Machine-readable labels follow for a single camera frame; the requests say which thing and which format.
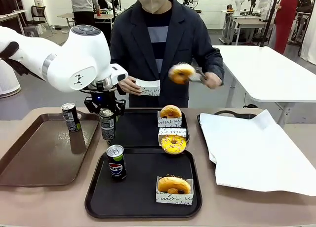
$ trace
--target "soda can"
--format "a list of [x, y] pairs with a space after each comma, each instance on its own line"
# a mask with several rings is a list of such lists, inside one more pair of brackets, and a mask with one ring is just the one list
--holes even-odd
[[63, 116], [70, 132], [77, 132], [81, 129], [81, 124], [78, 119], [76, 105], [74, 103], [66, 103], [61, 106]]
[[104, 140], [112, 140], [115, 138], [116, 116], [109, 109], [99, 112], [102, 137]]
[[124, 148], [120, 145], [112, 145], [107, 149], [107, 156], [112, 178], [123, 180], [126, 177]]

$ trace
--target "red dress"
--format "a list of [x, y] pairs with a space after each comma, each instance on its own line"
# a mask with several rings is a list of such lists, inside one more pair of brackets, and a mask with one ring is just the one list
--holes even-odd
[[282, 9], [276, 13], [276, 44], [275, 51], [283, 54], [295, 19], [297, 0], [282, 0]]

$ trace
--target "white table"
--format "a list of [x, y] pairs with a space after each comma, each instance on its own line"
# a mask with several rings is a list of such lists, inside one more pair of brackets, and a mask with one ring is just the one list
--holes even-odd
[[[70, 30], [70, 22], [75, 22], [74, 21], [74, 14], [73, 13], [66, 13], [66, 14], [62, 14], [60, 16], [57, 16], [57, 17], [60, 17], [60, 18], [65, 18], [67, 20], [67, 25], [69, 27], [69, 30]], [[98, 16], [97, 14], [94, 14], [94, 19], [102, 19], [103, 22], [98, 22], [98, 24], [110, 24], [111, 25], [111, 29], [113, 27], [113, 24], [112, 24], [112, 19], [114, 18], [113, 15], [110, 15], [110, 14], [101, 14], [101, 16]]]
[[316, 102], [316, 75], [269, 47], [214, 46], [221, 50], [224, 65], [233, 75], [226, 108], [232, 106], [238, 81], [259, 102], [285, 102], [278, 120], [284, 126], [295, 103]]
[[20, 17], [19, 17], [19, 14], [21, 14], [23, 12], [27, 12], [27, 10], [14, 10], [13, 13], [9, 13], [9, 14], [6, 14], [6, 15], [0, 15], [0, 23], [3, 22], [3, 21], [11, 20], [13, 18], [18, 18], [18, 22], [19, 22], [19, 26], [20, 26], [22, 35], [25, 35], [24, 34], [24, 29], [23, 29], [23, 26], [22, 26], [22, 23], [21, 23], [21, 20], [20, 20]]

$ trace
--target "hand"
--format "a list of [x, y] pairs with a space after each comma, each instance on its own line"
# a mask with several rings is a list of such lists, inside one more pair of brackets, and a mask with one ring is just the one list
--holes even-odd
[[203, 81], [203, 84], [210, 89], [215, 89], [223, 83], [215, 73], [205, 73], [205, 77], [206, 79]]
[[128, 76], [128, 78], [125, 78], [124, 80], [120, 81], [118, 84], [120, 88], [129, 94], [133, 95], [141, 95], [142, 89], [138, 85], [135, 84], [136, 78], [132, 76]]
[[276, 9], [280, 10], [282, 9], [282, 6], [280, 4], [276, 4]]

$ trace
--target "donut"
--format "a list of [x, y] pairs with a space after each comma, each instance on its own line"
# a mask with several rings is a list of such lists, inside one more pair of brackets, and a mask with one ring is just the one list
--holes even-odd
[[163, 118], [177, 118], [181, 116], [182, 116], [181, 110], [177, 106], [174, 106], [174, 105], [167, 105], [163, 107], [162, 110], [160, 111], [160, 117], [163, 117]]
[[179, 63], [169, 70], [169, 78], [176, 84], [185, 84], [196, 70], [187, 63]]
[[170, 194], [189, 194], [190, 184], [178, 177], [163, 177], [158, 181], [158, 191]]
[[161, 140], [163, 150], [168, 154], [180, 154], [185, 150], [186, 139], [176, 135], [166, 135]]

